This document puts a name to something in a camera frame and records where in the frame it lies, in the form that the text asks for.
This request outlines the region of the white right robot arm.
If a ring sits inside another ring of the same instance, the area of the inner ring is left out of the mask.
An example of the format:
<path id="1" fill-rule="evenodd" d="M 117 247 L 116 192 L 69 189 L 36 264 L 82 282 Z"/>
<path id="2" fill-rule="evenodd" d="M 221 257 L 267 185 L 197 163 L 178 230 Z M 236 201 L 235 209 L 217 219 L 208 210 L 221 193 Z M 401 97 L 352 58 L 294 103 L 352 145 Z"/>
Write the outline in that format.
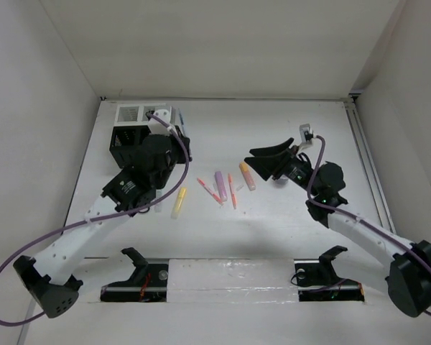
<path id="1" fill-rule="evenodd" d="M 251 149 L 244 162 L 263 180 L 286 177 L 303 188 L 307 210 L 316 222 L 351 240 L 382 266 L 381 273 L 369 274 L 361 268 L 343 269 L 339 260 L 330 258 L 318 265 L 321 280 L 333 283 L 343 276 L 387 294 L 409 317 L 431 316 L 431 243 L 397 236 L 352 212 L 340 195 L 346 184 L 339 165 L 321 156 L 312 164 L 292 139 Z"/>

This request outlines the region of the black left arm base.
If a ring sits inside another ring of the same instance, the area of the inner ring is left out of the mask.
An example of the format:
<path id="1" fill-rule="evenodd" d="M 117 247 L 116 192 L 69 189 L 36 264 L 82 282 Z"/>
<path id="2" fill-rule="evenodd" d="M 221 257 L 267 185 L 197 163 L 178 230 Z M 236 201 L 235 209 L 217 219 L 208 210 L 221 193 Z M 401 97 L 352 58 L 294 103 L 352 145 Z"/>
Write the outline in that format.
<path id="1" fill-rule="evenodd" d="M 134 267 L 127 267 L 125 277 L 113 280 L 101 288 L 100 301 L 105 303 L 165 303 L 170 261 L 145 259 L 136 249 L 121 250 Z"/>

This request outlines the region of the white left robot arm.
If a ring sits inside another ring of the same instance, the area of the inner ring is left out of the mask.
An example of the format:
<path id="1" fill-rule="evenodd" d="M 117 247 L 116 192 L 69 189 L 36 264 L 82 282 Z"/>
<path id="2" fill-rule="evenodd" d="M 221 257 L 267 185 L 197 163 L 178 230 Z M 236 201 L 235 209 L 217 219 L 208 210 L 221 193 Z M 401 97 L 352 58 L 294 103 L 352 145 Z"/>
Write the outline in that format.
<path id="1" fill-rule="evenodd" d="M 138 208 L 156 198 L 175 165 L 189 164 L 189 147 L 190 139 L 177 132 L 148 134 L 131 162 L 103 188 L 81 226 L 64 232 L 36 255 L 22 255 L 14 262 L 24 286 L 48 318 L 61 316 L 78 299 L 85 284 L 75 275 L 80 263 Z"/>

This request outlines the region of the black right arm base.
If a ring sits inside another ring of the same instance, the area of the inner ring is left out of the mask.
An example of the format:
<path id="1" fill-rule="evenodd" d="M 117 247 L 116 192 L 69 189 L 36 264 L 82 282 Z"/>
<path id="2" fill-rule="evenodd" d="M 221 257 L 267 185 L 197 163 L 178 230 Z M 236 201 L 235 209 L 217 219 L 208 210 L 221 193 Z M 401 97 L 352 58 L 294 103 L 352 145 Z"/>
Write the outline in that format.
<path id="1" fill-rule="evenodd" d="M 298 288 L 300 302 L 364 302 L 362 285 L 337 276 L 332 261 L 348 249 L 334 246 L 317 259 L 295 260 L 290 283 Z"/>

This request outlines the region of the red double-tip pen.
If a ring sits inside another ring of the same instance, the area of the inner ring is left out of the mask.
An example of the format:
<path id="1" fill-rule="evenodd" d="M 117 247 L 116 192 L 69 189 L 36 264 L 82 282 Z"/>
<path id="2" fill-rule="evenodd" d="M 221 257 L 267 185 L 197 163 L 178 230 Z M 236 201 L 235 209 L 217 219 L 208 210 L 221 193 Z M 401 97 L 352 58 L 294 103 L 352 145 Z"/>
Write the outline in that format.
<path id="1" fill-rule="evenodd" d="M 198 183 L 205 189 L 207 193 L 211 195 L 211 197 L 219 204 L 223 205 L 223 201 L 221 198 L 212 190 L 210 189 L 200 178 L 197 178 Z"/>

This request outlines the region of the blue pen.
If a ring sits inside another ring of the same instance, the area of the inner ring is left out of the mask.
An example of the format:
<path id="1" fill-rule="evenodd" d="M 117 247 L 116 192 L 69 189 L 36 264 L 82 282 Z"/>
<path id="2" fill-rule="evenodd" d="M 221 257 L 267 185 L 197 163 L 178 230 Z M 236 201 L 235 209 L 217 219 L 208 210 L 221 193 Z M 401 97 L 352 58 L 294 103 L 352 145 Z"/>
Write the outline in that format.
<path id="1" fill-rule="evenodd" d="M 180 130 L 181 130 L 183 136 L 186 137 L 186 129 L 185 129 L 185 124 L 184 124 L 182 112 L 179 108 L 177 109 L 177 112 L 178 112 L 179 121 L 180 121 Z"/>

